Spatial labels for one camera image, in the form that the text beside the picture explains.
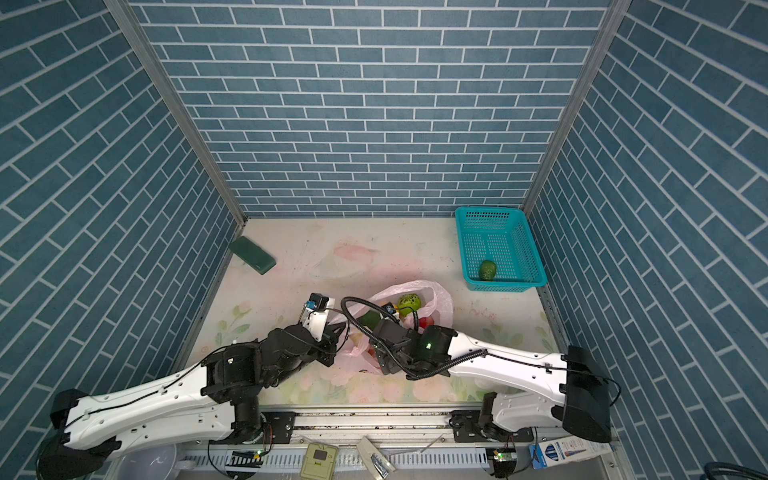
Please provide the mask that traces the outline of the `pink plastic bag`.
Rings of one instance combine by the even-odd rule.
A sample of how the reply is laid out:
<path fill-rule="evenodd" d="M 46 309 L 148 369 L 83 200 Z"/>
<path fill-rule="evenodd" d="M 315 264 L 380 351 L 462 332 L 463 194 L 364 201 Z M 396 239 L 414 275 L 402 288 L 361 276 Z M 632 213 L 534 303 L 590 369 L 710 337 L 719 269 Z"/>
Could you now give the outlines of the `pink plastic bag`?
<path fill-rule="evenodd" d="M 422 308 L 418 313 L 400 317 L 399 321 L 389 316 L 382 308 L 386 303 L 392 303 L 397 309 L 399 298 L 408 293 L 421 297 Z M 414 360 L 416 373 L 407 375 L 409 380 L 421 380 L 431 376 L 448 374 L 451 356 L 447 353 L 453 335 L 454 302 L 451 294 L 439 283 L 427 280 L 414 280 L 390 286 L 368 299 L 345 297 L 339 302 L 341 317 L 352 319 L 351 331 L 358 336 L 349 340 L 342 348 L 341 356 L 344 361 L 355 362 L 359 370 L 380 374 L 375 350 L 371 343 L 374 339 L 373 330 L 381 320 L 391 320 L 405 328 L 412 328 L 420 334 Z M 431 316 L 434 324 L 426 329 L 419 328 L 421 317 Z"/>

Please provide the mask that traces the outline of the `green avocado fruit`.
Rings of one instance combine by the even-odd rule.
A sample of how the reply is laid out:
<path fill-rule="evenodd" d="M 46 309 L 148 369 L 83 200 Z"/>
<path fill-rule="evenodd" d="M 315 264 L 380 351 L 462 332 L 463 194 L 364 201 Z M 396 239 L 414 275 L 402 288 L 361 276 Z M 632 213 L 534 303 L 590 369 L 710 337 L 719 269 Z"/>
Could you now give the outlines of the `green avocado fruit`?
<path fill-rule="evenodd" d="M 491 260 L 484 260 L 478 268 L 478 278 L 483 282 L 493 281 L 497 274 L 497 265 Z"/>

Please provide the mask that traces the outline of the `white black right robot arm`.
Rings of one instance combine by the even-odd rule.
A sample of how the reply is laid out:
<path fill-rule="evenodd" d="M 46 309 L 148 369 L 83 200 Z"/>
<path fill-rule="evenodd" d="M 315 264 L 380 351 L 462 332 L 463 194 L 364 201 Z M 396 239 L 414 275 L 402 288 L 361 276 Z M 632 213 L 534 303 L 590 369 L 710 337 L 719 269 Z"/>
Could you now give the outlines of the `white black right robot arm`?
<path fill-rule="evenodd" d="M 511 407 L 500 394 L 488 397 L 485 417 L 497 430 L 559 426 L 596 443 L 612 439 L 614 380 L 584 348 L 570 345 L 564 354 L 528 352 L 438 325 L 419 333 L 392 320 L 381 320 L 363 332 L 385 375 L 402 371 L 412 381 L 438 375 L 469 377 L 536 396 L 520 407 Z"/>

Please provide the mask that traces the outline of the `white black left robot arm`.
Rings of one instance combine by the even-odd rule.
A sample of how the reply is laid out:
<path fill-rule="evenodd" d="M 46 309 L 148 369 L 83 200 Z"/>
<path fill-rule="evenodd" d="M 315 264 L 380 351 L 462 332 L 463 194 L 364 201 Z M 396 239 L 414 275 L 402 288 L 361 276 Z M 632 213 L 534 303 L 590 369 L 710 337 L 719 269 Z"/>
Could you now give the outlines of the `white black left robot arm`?
<path fill-rule="evenodd" d="M 262 340 L 219 347 L 192 367 L 126 390 L 62 391 L 51 407 L 54 433 L 39 449 L 36 475 L 76 479 L 134 451 L 195 440 L 267 448 L 274 429 L 260 411 L 259 394 L 313 362 L 332 365 L 343 331 L 338 323 L 315 338 L 294 324 Z"/>

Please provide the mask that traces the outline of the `red fruit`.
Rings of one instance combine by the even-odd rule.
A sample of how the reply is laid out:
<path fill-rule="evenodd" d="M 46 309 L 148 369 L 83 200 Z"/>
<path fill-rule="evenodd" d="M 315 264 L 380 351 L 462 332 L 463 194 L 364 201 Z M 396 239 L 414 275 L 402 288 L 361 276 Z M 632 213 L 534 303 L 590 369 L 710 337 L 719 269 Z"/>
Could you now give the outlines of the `red fruit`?
<path fill-rule="evenodd" d="M 433 324 L 434 324 L 434 319 L 431 316 L 429 316 L 429 317 L 421 317 L 419 319 L 419 328 L 420 329 L 426 329 L 427 327 L 432 326 Z"/>

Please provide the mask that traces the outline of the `green round fruit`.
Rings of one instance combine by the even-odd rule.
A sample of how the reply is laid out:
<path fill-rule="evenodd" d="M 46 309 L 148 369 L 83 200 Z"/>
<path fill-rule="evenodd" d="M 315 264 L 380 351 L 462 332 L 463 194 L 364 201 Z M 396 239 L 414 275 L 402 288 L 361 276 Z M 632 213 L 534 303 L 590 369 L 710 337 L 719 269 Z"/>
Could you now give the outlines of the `green round fruit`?
<path fill-rule="evenodd" d="M 401 318 L 418 313 L 422 308 L 422 300 L 418 294 L 408 293 L 401 296 L 397 302 L 397 311 Z"/>

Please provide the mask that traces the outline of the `green digital timer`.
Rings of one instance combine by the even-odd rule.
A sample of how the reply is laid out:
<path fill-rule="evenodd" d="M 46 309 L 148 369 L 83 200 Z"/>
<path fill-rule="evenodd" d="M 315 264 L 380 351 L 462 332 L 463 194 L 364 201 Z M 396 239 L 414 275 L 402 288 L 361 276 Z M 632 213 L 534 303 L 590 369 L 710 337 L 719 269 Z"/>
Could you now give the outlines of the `green digital timer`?
<path fill-rule="evenodd" d="M 331 480 L 339 449 L 322 443 L 309 443 L 304 456 L 300 478 L 304 480 Z"/>

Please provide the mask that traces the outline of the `white small device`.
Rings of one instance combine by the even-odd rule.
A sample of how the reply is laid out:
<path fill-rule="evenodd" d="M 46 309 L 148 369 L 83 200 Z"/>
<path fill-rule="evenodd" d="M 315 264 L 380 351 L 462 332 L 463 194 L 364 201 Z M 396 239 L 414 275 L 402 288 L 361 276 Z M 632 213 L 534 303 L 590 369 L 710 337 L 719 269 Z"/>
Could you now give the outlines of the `white small device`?
<path fill-rule="evenodd" d="M 396 471 L 396 467 L 367 437 L 359 440 L 356 449 L 364 467 L 375 480 L 385 480 Z"/>

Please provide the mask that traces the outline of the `teal plastic basket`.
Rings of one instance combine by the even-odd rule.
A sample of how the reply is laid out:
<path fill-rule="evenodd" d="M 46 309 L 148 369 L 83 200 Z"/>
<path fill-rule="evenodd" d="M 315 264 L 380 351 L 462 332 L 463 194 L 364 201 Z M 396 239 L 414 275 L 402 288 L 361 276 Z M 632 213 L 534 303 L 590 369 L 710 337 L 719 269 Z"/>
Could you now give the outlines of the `teal plastic basket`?
<path fill-rule="evenodd" d="M 460 207 L 455 212 L 462 272 L 472 291 L 522 293 L 548 283 L 525 214 L 501 207 Z M 482 261 L 497 265 L 493 281 L 478 278 Z"/>

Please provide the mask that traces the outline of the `blue white paper box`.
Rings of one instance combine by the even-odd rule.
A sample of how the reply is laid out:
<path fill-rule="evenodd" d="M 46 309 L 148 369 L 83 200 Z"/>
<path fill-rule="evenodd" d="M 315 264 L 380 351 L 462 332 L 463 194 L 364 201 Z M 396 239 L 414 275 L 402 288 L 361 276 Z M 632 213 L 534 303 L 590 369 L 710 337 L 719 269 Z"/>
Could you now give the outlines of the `blue white paper box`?
<path fill-rule="evenodd" d="M 611 452 L 609 443 L 592 442 L 577 436 L 538 441 L 529 446 L 534 470 L 592 460 Z"/>

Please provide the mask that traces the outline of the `white plastic bowl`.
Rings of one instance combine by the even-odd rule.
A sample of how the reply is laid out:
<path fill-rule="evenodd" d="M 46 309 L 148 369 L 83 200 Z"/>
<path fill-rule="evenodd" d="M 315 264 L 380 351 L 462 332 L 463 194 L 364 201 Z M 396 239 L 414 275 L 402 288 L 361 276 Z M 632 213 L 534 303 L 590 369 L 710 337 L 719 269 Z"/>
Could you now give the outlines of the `white plastic bowl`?
<path fill-rule="evenodd" d="M 152 447 L 125 456 L 118 467 L 118 480 L 172 480 L 180 473 L 176 445 Z"/>

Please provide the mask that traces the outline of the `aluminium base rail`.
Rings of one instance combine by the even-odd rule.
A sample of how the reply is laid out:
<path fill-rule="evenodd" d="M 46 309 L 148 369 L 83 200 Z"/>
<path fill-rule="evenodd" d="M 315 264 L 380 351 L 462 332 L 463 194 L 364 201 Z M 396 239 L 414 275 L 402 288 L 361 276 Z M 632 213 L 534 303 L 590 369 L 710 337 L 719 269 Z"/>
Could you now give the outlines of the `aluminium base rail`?
<path fill-rule="evenodd" d="M 586 419 L 546 419 L 549 413 L 563 415 L 560 407 L 543 405 L 509 406 L 495 418 L 492 408 L 360 408 L 331 411 L 267 411 L 260 414 L 260 426 L 269 445 L 319 441 L 352 445 L 363 437 L 382 445 L 410 445 L 433 440 L 454 444 L 500 442 L 526 444 L 548 438 L 577 436 L 597 443 L 612 440 L 610 430 Z"/>

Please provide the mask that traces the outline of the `grey aluminium corner post left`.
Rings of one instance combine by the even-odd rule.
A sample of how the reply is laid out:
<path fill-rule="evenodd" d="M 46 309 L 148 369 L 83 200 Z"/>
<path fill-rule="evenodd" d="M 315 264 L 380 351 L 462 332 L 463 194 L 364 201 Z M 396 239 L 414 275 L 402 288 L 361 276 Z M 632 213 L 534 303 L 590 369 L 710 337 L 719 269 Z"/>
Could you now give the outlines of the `grey aluminium corner post left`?
<path fill-rule="evenodd" d="M 162 101 L 176 120 L 184 138 L 192 147 L 199 163 L 213 182 L 216 190 L 228 207 L 230 214 L 238 226 L 243 227 L 247 222 L 246 214 L 240 207 L 211 151 L 188 113 L 177 89 L 163 67 L 148 36 L 139 24 L 129 2 L 105 0 L 104 4 L 136 54 Z"/>

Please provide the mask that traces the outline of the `grey aluminium corner post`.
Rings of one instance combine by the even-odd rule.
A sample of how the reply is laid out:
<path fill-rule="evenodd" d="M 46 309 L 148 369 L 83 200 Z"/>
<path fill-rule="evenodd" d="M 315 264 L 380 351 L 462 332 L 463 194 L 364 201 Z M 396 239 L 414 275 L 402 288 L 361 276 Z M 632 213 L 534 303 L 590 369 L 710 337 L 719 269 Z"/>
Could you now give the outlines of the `grey aluminium corner post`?
<path fill-rule="evenodd" d="M 568 101 L 563 109 L 557 128 L 552 135 L 539 168 L 533 177 L 531 187 L 523 201 L 522 211 L 527 217 L 530 217 L 533 213 L 534 207 L 543 191 L 546 181 L 557 162 L 558 155 L 563 148 L 579 110 L 589 93 L 590 87 L 597 76 L 600 66 L 607 55 L 608 49 L 630 5 L 630 0 L 616 0 L 612 1 L 607 9 L 595 37 L 594 44 L 585 58 L 579 77 L 574 84 L 573 91 L 569 95 Z"/>
<path fill-rule="evenodd" d="M 238 226 L 243 227 L 247 222 L 246 214 L 240 207 L 211 151 L 188 113 L 177 89 L 163 67 L 148 36 L 139 24 L 129 2 L 105 0 L 104 4 L 136 54 L 162 101 L 176 120 L 184 138 L 192 147 L 199 163 L 213 182 L 216 190 L 228 207 L 230 214 Z"/>

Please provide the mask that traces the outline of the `grey aluminium corner post right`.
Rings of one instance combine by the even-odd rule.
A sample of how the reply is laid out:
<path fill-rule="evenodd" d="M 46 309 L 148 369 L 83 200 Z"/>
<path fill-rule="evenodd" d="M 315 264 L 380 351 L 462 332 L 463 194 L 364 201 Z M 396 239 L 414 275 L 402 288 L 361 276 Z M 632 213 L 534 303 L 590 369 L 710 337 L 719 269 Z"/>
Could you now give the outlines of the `grey aluminium corner post right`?
<path fill-rule="evenodd" d="M 568 101 L 563 109 L 557 128 L 552 135 L 539 168 L 533 177 L 531 187 L 523 201 L 522 211 L 527 217 L 530 217 L 533 213 L 534 207 L 543 191 L 546 181 L 557 162 L 558 155 L 563 148 L 579 110 L 589 93 L 590 87 L 597 76 L 600 66 L 607 55 L 608 49 L 630 5 L 630 0 L 616 0 L 612 1 L 607 9 L 595 37 L 594 44 L 585 58 L 579 77 L 574 84 L 573 91 L 569 95 Z"/>

